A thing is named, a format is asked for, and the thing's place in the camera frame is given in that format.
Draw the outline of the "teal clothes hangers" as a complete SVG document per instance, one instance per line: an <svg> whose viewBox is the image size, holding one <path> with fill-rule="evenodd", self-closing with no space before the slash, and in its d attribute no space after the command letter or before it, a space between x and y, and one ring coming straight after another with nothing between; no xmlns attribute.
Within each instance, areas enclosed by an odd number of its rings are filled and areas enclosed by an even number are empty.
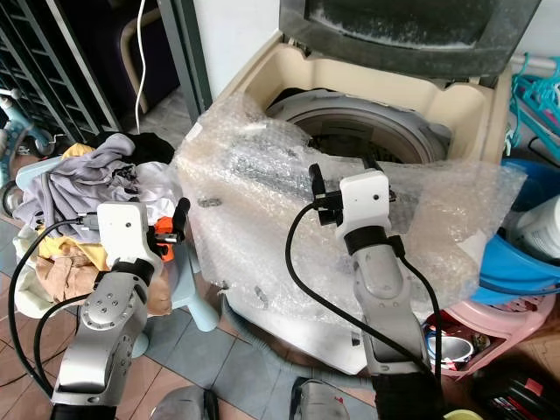
<svg viewBox="0 0 560 420"><path fill-rule="evenodd" d="M545 59L529 53L509 61L513 71L505 133L505 155L524 145L547 163L560 167L560 55Z"/></svg>

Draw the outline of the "silver metal cup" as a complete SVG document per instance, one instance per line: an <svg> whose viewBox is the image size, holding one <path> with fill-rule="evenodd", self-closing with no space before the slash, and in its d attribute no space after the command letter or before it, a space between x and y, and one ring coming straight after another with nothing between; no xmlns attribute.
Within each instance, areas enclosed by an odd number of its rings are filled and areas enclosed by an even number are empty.
<svg viewBox="0 0 560 420"><path fill-rule="evenodd" d="M431 361L440 361L440 367L444 371L459 371L475 353L473 343L463 337L448 335L444 332L436 332L429 329L424 335L428 353Z"/></svg>

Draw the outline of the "dark grey door post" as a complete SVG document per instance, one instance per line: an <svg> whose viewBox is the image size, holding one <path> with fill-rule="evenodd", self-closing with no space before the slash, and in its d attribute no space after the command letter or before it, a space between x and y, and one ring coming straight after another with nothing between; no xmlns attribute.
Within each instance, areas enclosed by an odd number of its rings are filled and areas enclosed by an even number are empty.
<svg viewBox="0 0 560 420"><path fill-rule="evenodd" d="M199 119L211 107L214 96L207 73L207 60L199 16L193 0L157 0L165 36L179 78L179 91L185 108L193 120Z"/></svg>

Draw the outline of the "black and red box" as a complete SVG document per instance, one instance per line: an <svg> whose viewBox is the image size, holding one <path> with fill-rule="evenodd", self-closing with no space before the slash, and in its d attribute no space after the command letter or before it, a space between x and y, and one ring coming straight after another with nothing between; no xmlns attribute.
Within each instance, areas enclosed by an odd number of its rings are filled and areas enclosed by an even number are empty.
<svg viewBox="0 0 560 420"><path fill-rule="evenodd" d="M560 420L560 381L548 374L485 369L473 379L472 397L493 420Z"/></svg>

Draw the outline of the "black garment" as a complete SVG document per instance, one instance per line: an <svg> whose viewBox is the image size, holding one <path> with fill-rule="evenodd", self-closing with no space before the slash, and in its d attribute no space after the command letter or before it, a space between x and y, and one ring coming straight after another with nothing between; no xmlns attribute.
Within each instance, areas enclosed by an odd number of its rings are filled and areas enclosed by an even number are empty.
<svg viewBox="0 0 560 420"><path fill-rule="evenodd" d="M142 165L145 163L161 163L170 165L175 148L162 137L155 133L139 133L139 135L128 135L135 149L131 155L124 159L125 163Z"/></svg>

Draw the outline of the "blue plastic basin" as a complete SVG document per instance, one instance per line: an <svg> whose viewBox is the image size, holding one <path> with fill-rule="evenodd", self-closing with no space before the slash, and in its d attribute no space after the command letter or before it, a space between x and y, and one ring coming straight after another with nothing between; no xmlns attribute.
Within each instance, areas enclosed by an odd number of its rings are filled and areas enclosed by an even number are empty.
<svg viewBox="0 0 560 420"><path fill-rule="evenodd" d="M499 234L487 242L479 288L472 295L472 300L484 305L511 303L560 284L560 265L537 260L507 240L507 229L522 214L560 195L560 169L517 157L508 157L501 164L524 172L527 179L521 184Z"/></svg>

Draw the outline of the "grey washer drum rim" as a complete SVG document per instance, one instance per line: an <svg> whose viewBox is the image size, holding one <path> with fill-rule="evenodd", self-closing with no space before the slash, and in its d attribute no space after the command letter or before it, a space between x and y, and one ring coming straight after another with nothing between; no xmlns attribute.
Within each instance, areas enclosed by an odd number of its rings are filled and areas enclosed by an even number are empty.
<svg viewBox="0 0 560 420"><path fill-rule="evenodd" d="M344 158L375 158L381 163L428 164L451 155L452 132L413 109L332 91L277 97L265 115L297 125L309 147Z"/></svg>

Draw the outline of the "clear bubble wrap sheet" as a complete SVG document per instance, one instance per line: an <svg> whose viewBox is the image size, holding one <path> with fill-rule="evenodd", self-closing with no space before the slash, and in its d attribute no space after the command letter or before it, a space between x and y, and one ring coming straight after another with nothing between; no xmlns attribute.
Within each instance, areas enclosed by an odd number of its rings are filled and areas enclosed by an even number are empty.
<svg viewBox="0 0 560 420"><path fill-rule="evenodd" d="M357 157L335 157L308 147L295 124L273 119L251 97L217 101L193 125L173 156L172 167L191 201L189 221L201 275L225 285L229 303L284 323L297 321L352 331L328 311L334 304L359 317L354 265L335 228L315 213L301 220L293 240L291 279L284 244L298 212L312 201L311 165L320 165L325 184L364 171ZM389 204L389 234L400 236L415 265L411 307L431 315L433 303L417 276L437 295L437 307L464 303L479 288L481 257L499 231L527 173L472 160L430 164L381 163L395 200Z"/></svg>

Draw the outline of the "grey garment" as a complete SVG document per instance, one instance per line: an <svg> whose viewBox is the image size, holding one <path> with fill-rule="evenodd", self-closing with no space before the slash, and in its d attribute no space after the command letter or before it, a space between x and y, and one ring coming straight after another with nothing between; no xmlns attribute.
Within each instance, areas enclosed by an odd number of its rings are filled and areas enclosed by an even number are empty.
<svg viewBox="0 0 560 420"><path fill-rule="evenodd" d="M92 145L76 144L52 169L37 173L21 191L13 217L47 227L92 213L104 201L140 201L148 223L169 219L183 196L167 175L168 164L129 164L135 145L128 133L103 132Z"/></svg>

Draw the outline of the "white cloth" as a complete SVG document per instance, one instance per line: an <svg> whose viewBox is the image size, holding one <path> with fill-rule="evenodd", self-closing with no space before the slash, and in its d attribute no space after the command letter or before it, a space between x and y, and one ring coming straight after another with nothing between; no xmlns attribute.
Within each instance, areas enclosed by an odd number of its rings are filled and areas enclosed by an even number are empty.
<svg viewBox="0 0 560 420"><path fill-rule="evenodd" d="M36 262L39 258L33 256L23 265L20 273L13 277L16 281L13 304L19 313L28 319L41 319L44 313L55 304L52 296L43 288L37 276Z"/></svg>

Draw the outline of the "dark metal grille gate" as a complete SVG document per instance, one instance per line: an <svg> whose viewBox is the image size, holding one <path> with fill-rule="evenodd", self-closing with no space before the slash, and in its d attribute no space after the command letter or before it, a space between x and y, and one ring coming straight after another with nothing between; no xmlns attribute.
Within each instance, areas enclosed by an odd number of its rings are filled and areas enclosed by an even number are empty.
<svg viewBox="0 0 560 420"><path fill-rule="evenodd" d="M0 0L0 74L36 127L85 143L116 118L61 7L63 0Z"/></svg>

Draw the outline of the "light blue child tricycle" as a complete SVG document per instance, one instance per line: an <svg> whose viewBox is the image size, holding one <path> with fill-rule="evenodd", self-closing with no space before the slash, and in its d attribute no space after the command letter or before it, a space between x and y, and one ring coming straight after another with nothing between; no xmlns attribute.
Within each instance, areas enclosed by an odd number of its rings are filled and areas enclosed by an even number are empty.
<svg viewBox="0 0 560 420"><path fill-rule="evenodd" d="M3 127L3 153L1 153L1 179L3 191L0 207L8 219L13 219L13 209L18 206L21 192L15 192L16 155L50 157L56 149L56 140L35 123L18 107L20 93L16 89L0 89L0 107L8 117Z"/></svg>

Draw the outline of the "tan curved pipe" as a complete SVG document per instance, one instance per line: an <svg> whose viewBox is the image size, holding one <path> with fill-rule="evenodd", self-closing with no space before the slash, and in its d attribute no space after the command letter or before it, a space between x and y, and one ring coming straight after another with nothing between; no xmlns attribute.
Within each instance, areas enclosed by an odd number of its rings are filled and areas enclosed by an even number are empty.
<svg viewBox="0 0 560 420"><path fill-rule="evenodd" d="M179 86L179 77L173 65L171 45L165 36L163 17L155 1L145 5L143 25L143 51L137 44L137 18L133 16L121 31L120 52L125 72L125 89L133 95L139 88L141 59L147 63L143 91L146 95L163 95Z"/></svg>

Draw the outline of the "pink plastic basket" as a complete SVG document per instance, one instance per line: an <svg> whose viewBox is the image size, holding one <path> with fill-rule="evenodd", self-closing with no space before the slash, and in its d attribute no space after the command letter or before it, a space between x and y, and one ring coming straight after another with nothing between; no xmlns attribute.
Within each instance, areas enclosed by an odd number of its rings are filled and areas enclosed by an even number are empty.
<svg viewBox="0 0 560 420"><path fill-rule="evenodd" d="M542 333L553 319L557 296L520 297L512 303L487 305L464 301L441 311L444 329L472 342L465 361L445 364L443 376L464 379L512 351L521 341Z"/></svg>

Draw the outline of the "grey right robot foot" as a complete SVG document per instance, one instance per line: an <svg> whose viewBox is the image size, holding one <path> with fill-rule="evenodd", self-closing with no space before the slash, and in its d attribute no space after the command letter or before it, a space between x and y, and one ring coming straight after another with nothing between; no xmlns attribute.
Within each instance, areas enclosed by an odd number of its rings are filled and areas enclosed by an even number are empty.
<svg viewBox="0 0 560 420"><path fill-rule="evenodd" d="M298 377L292 385L290 420L351 420L339 388Z"/></svg>

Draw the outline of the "light blue plastic chair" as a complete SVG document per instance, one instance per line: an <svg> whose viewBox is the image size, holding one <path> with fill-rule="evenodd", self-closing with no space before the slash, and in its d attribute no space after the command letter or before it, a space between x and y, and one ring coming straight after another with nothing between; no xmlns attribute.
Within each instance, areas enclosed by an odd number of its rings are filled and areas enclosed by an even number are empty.
<svg viewBox="0 0 560 420"><path fill-rule="evenodd" d="M172 181L169 168L166 172ZM149 315L171 316L175 311L185 309L192 314L200 331L211 332L219 324L220 316L214 306L204 299L203 292L196 287L195 277L200 274L200 264L195 249L183 241L173 251L175 259L164 263L163 271L149 288ZM36 248L32 256L39 256L39 248ZM99 272L108 269L107 265L107 268L99 269Z"/></svg>

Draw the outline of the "white plastic bottle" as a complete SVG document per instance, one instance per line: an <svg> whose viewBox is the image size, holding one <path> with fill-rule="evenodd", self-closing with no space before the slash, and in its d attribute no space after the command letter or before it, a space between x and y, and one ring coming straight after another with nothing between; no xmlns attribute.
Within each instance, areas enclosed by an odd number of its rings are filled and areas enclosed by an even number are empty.
<svg viewBox="0 0 560 420"><path fill-rule="evenodd" d="M525 212L509 236L527 255L560 267L560 195Z"/></svg>

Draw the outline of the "dark grey washer lid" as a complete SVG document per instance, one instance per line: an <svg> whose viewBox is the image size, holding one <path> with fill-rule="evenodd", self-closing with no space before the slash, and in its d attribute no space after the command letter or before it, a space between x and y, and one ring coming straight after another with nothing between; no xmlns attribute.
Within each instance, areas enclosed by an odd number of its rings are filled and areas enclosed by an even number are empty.
<svg viewBox="0 0 560 420"><path fill-rule="evenodd" d="M542 0L281 0L277 27L334 60L424 79L496 76Z"/></svg>

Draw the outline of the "beige brown garment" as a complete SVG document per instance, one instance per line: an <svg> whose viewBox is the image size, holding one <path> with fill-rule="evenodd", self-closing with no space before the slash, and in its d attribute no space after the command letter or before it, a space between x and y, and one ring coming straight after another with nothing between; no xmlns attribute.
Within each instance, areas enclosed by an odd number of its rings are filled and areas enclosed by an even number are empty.
<svg viewBox="0 0 560 420"><path fill-rule="evenodd" d="M53 260L37 256L35 272L53 303L87 295L95 288L95 278L99 275L96 265L83 255L59 256Z"/></svg>

